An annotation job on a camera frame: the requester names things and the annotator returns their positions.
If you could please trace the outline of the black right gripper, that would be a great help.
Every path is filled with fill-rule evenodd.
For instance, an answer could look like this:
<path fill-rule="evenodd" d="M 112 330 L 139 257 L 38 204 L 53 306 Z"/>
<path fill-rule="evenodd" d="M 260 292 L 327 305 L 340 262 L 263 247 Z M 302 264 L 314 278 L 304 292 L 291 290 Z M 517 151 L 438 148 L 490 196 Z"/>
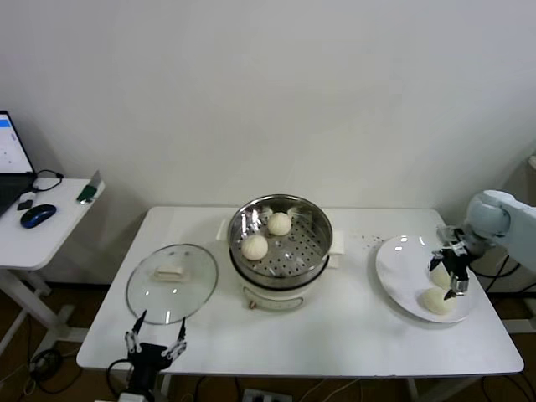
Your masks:
<path fill-rule="evenodd" d="M 434 271 L 439 265 L 442 265 L 455 277 L 451 278 L 449 289 L 443 298 L 444 301 L 466 294 L 469 281 L 467 270 L 475 259 L 476 256 L 464 245 L 444 246 L 443 249 L 432 252 L 428 270 Z"/>

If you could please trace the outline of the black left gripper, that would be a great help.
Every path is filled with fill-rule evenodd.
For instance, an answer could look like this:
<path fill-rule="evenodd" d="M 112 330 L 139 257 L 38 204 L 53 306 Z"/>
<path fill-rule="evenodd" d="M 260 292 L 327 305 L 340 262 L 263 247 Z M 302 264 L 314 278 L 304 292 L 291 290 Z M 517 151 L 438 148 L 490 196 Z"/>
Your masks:
<path fill-rule="evenodd" d="M 153 391 L 158 374 L 171 366 L 186 349 L 186 318 L 184 317 L 177 340 L 168 348 L 150 343 L 140 344 L 138 334 L 144 323 L 147 311 L 136 320 L 131 331 L 125 333 L 127 353 L 131 356 L 133 372 L 131 389 L 140 392 Z"/>

